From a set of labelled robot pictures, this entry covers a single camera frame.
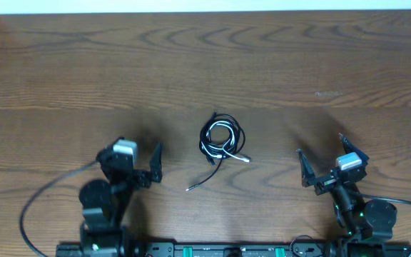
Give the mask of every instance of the wooden table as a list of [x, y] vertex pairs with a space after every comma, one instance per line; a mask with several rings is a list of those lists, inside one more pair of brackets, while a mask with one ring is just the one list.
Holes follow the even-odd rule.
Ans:
[[[198, 150], [213, 111], [233, 115], [253, 162], [212, 167]], [[318, 173], [338, 133], [370, 156], [362, 192], [411, 200], [411, 11], [0, 16], [0, 256], [32, 256], [19, 212], [41, 185], [117, 136], [148, 168], [164, 142], [161, 185], [139, 191], [126, 223], [177, 241], [333, 238], [329, 195], [303, 188], [295, 150]], [[77, 241], [78, 190], [98, 167], [48, 190], [26, 217], [54, 254]], [[396, 241], [411, 242], [397, 205]]]

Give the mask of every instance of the green clip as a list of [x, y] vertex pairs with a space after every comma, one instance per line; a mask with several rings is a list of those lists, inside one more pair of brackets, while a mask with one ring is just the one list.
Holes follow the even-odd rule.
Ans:
[[193, 247], [183, 247], [183, 257], [193, 257]]
[[275, 249], [275, 257], [285, 257], [285, 249], [284, 248], [276, 248]]

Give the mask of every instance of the wood grain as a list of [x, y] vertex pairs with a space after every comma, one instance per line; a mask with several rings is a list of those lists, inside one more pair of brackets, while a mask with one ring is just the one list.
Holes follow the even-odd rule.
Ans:
[[[239, 120], [253, 162], [226, 160], [186, 193], [210, 173], [197, 145], [214, 110]], [[141, 168], [165, 145], [162, 184], [127, 213], [140, 236], [333, 238], [331, 198], [302, 188], [295, 150], [322, 173], [339, 132], [371, 158], [363, 192], [411, 200], [411, 11], [0, 16], [0, 256], [32, 256], [27, 198], [121, 135]], [[41, 196], [26, 217], [36, 246], [78, 240], [78, 190], [101, 177]], [[394, 240], [411, 242], [411, 207], [397, 208]]]

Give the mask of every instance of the white backdrop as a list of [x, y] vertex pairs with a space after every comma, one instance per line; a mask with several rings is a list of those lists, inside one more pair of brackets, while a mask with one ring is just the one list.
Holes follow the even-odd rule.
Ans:
[[0, 14], [411, 9], [411, 0], [0, 0]]

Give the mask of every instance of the cable bundle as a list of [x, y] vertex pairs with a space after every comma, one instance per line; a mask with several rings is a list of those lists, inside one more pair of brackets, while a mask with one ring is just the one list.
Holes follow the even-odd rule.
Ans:
[[[214, 142], [212, 140], [210, 133], [212, 129], [216, 126], [222, 126], [227, 128], [229, 132], [229, 137], [226, 140], [221, 142]], [[239, 147], [238, 144], [241, 134], [243, 140], [242, 144]], [[215, 112], [210, 118], [210, 120], [208, 120], [204, 127], [201, 129], [201, 132], [199, 134], [199, 150], [201, 150], [201, 152], [205, 155], [210, 164], [215, 165], [215, 161], [213, 160], [220, 160], [220, 163], [217, 165], [215, 171], [208, 178], [204, 179], [203, 181], [197, 183], [194, 186], [190, 186], [186, 190], [189, 191], [193, 188], [196, 188], [201, 184], [205, 183], [207, 180], [209, 180], [213, 175], [215, 175], [224, 159], [232, 157], [240, 161], [244, 161], [246, 163], [250, 162], [249, 158], [246, 158], [244, 156], [237, 156], [237, 154], [240, 152], [244, 144], [245, 132], [240, 127], [236, 119], [229, 114], [217, 114]]]

